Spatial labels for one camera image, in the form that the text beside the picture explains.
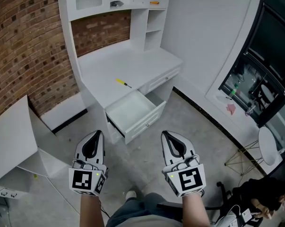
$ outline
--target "brick wall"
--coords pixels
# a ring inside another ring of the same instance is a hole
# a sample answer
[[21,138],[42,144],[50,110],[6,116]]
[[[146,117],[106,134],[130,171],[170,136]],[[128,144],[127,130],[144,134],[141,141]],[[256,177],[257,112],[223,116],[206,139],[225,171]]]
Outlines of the brick wall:
[[42,115],[77,92],[58,0],[0,0],[0,114],[27,94]]
[[77,56],[128,40],[131,10],[90,16],[71,22]]

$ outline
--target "pink object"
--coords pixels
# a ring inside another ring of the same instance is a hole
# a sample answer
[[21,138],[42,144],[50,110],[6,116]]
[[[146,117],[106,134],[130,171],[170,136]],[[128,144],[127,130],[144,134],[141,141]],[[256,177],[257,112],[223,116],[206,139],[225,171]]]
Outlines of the pink object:
[[226,109],[227,109],[227,111],[231,112],[231,115],[233,115],[233,113],[236,110],[236,106],[234,104],[228,104]]

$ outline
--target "white shoe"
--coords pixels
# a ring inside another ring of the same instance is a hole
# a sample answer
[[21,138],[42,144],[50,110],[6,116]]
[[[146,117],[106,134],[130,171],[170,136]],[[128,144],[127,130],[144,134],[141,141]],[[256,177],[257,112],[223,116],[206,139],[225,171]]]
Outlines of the white shoe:
[[125,201],[127,201],[130,198],[137,198],[137,194],[135,191],[128,191],[127,194],[125,195]]

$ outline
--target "black baseboard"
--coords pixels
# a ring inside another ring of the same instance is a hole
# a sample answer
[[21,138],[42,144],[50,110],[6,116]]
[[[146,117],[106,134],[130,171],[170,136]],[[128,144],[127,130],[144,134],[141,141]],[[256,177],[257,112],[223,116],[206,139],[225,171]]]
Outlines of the black baseboard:
[[61,131],[64,127],[68,126],[70,123],[74,122],[76,119],[80,118],[81,116],[85,115],[87,113],[87,109],[79,112],[69,120],[62,123],[60,126],[56,127],[54,130],[52,130],[53,134],[56,134],[58,131]]
[[[204,117],[206,117],[212,124],[214,124],[227,138],[231,140],[235,144],[238,149],[243,149],[244,147],[221,125],[219,124],[212,116],[210,116],[203,108],[201,108],[198,104],[196,104],[193,100],[187,97],[183,92],[179,89],[173,87],[173,91],[182,97],[185,101],[187,101],[190,105],[192,105],[195,109],[197,109]],[[259,164],[255,163],[255,159],[251,156],[250,153],[245,151],[245,156],[254,164],[254,166],[261,172],[262,175],[266,176],[267,174],[262,169]]]

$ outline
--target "yellow screwdriver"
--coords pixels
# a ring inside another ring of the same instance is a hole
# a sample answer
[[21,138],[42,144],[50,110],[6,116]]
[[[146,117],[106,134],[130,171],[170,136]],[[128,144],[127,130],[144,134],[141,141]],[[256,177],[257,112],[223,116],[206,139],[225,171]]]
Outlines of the yellow screwdriver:
[[124,81],[120,80],[120,79],[116,79],[117,82],[119,82],[120,84],[123,84],[125,86],[128,86],[130,88],[132,88],[131,86],[129,86],[127,83],[125,83]]

